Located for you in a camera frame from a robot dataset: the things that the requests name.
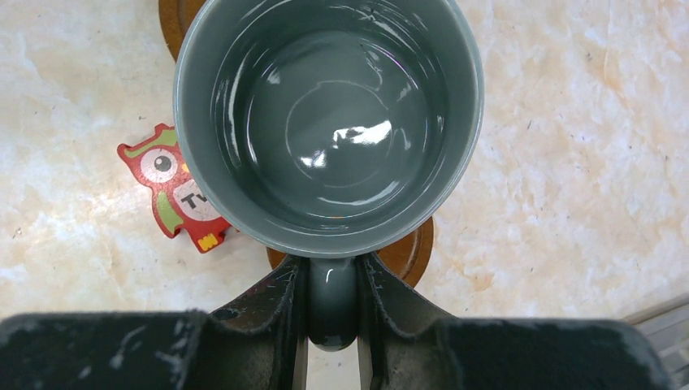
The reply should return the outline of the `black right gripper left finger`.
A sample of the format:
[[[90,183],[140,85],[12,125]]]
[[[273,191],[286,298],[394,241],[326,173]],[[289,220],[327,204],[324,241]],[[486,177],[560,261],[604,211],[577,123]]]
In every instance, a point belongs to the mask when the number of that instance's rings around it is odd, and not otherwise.
[[[19,314],[4,389],[303,389],[308,262],[289,256],[217,310]]]

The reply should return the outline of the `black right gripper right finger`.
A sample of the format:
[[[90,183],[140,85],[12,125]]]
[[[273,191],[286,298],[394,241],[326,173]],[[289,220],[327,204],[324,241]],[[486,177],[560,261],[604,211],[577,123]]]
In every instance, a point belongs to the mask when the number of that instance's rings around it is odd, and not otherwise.
[[[365,389],[671,389],[649,341],[601,319],[458,318],[359,256]]]

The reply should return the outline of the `grey blue mug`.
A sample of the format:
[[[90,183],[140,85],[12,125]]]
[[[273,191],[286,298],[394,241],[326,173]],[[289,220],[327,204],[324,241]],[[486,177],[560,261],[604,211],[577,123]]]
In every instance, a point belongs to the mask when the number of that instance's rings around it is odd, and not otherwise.
[[[317,268],[310,340],[355,339],[353,259],[409,235],[477,143],[479,48],[454,1],[208,1],[176,60],[174,116],[202,193]]]

